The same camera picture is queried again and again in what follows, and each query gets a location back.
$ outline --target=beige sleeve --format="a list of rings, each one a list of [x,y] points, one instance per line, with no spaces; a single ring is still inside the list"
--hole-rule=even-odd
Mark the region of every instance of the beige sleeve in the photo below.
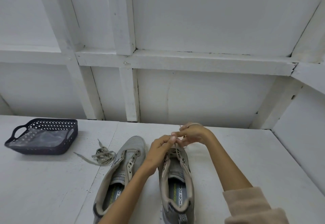
[[[283,209],[271,209],[259,187],[223,192],[231,217],[225,224],[288,224]]]

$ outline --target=gray sneaker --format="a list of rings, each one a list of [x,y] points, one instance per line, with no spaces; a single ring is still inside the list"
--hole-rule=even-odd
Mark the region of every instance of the gray sneaker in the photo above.
[[[185,150],[171,148],[158,169],[164,222],[193,224],[194,186]]]
[[[132,176],[146,158],[146,144],[140,136],[133,136],[120,148],[112,167],[105,175],[97,192],[93,211],[94,224],[107,213],[112,203],[120,196]]]

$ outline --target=loose shoelace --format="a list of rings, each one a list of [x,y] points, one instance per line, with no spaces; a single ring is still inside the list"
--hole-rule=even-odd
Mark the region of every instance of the loose shoelace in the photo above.
[[[74,152],[77,156],[82,158],[83,160],[87,161],[90,164],[96,165],[96,166],[108,166],[116,157],[116,153],[114,151],[109,151],[106,147],[102,145],[99,139],[97,139],[100,148],[96,150],[96,154],[92,155],[92,158],[96,158],[98,163],[95,163],[89,159],[87,159],[85,156],[80,155],[76,152]]]

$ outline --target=basket handle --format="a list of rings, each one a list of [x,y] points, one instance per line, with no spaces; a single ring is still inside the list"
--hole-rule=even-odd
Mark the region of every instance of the basket handle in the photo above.
[[[15,138],[16,138],[16,137],[15,137],[16,132],[17,132],[20,128],[24,128],[24,127],[26,128],[26,125],[20,125],[20,126],[17,126],[17,127],[13,130],[10,139],[15,139]]]

